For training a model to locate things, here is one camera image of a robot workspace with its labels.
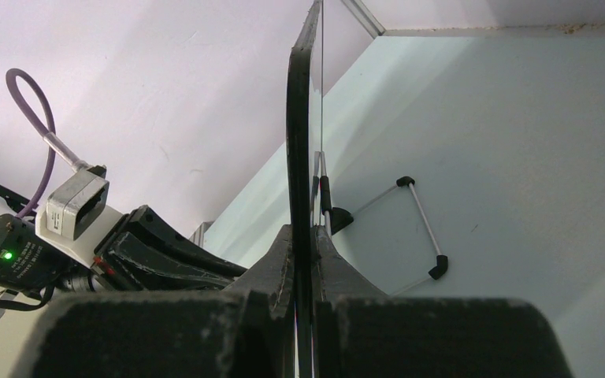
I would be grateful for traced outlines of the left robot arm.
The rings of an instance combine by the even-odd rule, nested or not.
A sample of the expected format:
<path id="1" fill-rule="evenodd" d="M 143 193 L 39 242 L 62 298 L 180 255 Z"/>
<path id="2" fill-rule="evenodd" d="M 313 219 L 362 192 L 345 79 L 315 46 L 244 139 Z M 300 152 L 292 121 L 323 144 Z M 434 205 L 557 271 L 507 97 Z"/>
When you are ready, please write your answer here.
<path id="1" fill-rule="evenodd" d="M 149 206 L 113 209 L 108 190 L 95 166 L 53 191 L 33 221 L 0 212 L 0 309 L 32 311 L 62 292 L 222 290 L 245 273 Z"/>

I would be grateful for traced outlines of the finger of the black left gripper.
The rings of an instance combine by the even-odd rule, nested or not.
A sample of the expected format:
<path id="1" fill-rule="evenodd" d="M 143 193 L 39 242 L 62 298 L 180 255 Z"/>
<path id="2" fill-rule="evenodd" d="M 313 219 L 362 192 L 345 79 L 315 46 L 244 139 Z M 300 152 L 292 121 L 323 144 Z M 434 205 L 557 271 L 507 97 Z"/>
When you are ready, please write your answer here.
<path id="1" fill-rule="evenodd" d="M 115 291 L 222 290 L 235 281 L 233 263 L 180 243 L 123 232 L 98 249 L 96 275 Z"/>
<path id="2" fill-rule="evenodd" d="M 185 238 L 149 206 L 134 210 L 125 222 L 122 255 L 149 277 L 189 284 L 230 284 L 247 271 Z"/>

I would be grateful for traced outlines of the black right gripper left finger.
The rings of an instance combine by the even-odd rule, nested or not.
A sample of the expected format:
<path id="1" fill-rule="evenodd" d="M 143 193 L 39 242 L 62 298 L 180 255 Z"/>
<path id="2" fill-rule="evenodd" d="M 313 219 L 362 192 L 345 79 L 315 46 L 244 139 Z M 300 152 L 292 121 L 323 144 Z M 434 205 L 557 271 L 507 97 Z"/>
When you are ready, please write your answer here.
<path id="1" fill-rule="evenodd" d="M 224 292 L 255 292 L 267 297 L 270 313 L 286 313 L 294 294 L 292 226 L 283 225 L 268 251 Z"/>

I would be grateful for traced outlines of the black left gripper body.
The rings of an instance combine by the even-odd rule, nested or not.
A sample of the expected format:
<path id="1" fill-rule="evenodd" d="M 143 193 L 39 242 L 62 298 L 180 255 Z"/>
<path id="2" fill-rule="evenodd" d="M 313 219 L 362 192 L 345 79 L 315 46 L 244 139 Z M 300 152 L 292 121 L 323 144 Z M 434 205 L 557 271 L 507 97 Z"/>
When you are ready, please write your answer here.
<path id="1" fill-rule="evenodd" d="M 141 285 L 116 255 L 114 245 L 125 224 L 118 221 L 95 248 L 91 271 L 107 291 L 141 291 Z"/>

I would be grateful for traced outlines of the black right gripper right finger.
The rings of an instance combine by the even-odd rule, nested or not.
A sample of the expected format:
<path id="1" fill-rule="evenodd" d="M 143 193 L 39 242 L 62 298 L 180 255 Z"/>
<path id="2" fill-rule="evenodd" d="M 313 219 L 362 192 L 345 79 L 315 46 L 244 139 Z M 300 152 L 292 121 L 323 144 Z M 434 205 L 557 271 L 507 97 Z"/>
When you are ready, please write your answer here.
<path id="1" fill-rule="evenodd" d="M 337 313 L 386 302 L 386 294 L 340 255 L 324 227 L 313 227 L 311 242 L 314 313 Z"/>

